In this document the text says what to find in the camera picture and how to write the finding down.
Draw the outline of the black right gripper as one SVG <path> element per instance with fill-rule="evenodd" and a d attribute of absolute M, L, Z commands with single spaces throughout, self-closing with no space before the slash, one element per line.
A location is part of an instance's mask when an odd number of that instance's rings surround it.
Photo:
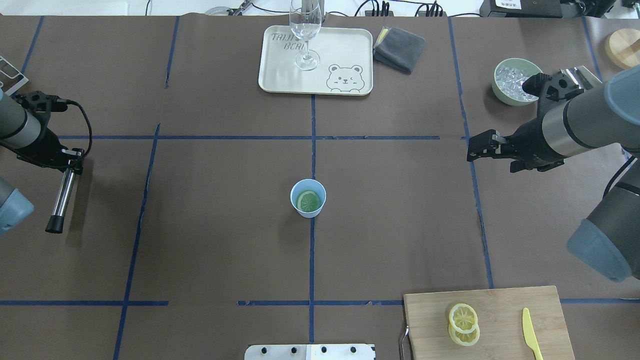
<path fill-rule="evenodd" d="M 537 170 L 540 173 L 562 166 L 569 157 L 584 153 L 586 145 L 569 125 L 569 104 L 582 89 L 567 73 L 537 73 L 530 76 L 522 89 L 536 96 L 537 114 L 510 136 L 497 130 L 486 130 L 467 141 L 466 161 L 478 158 L 512 158 L 510 172 Z"/>

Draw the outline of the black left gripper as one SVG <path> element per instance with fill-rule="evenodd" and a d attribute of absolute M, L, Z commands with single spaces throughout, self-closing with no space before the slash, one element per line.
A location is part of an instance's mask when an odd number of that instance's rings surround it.
<path fill-rule="evenodd" d="M 52 112 L 65 112 L 66 100 L 57 95 L 48 95 L 42 91 L 16 95 L 14 100 L 23 108 L 27 121 L 36 126 L 35 139 L 25 146 L 16 146 L 16 158 L 46 168 L 60 168 L 59 171 L 71 171 L 81 176 L 86 151 L 82 148 L 67 149 L 62 146 L 58 136 L 48 128 Z"/>

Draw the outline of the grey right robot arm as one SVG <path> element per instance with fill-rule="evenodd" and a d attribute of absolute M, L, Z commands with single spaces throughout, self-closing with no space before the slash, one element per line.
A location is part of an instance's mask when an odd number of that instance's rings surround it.
<path fill-rule="evenodd" d="M 601 81 L 583 67 L 573 73 L 525 76 L 537 99 L 535 117 L 512 134 L 489 129 L 467 141 L 468 162 L 508 159 L 511 173 L 544 173 L 578 158 L 590 160 L 603 190 L 594 210 L 567 240 L 567 250 L 604 278 L 639 278 L 639 68 Z"/>

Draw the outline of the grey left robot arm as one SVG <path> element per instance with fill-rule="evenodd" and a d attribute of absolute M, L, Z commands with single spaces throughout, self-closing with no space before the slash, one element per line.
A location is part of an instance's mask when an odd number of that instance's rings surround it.
<path fill-rule="evenodd" d="M 86 122 L 87 149 L 62 145 L 48 127 L 51 114 L 66 112 L 69 106 L 77 107 Z M 0 120 L 2 148 L 14 153 L 20 161 L 62 172 L 61 186 L 45 228 L 47 233 L 61 234 L 73 186 L 76 178 L 82 175 L 83 163 L 93 146 L 93 129 L 85 109 L 74 100 L 41 91 L 15 97 L 2 92 Z"/>

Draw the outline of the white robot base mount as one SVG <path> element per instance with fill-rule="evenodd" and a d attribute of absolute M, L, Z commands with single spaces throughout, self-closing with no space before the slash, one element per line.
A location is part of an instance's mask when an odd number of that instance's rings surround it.
<path fill-rule="evenodd" d="M 373 344 L 254 344 L 247 347 L 245 360 L 375 360 Z"/>

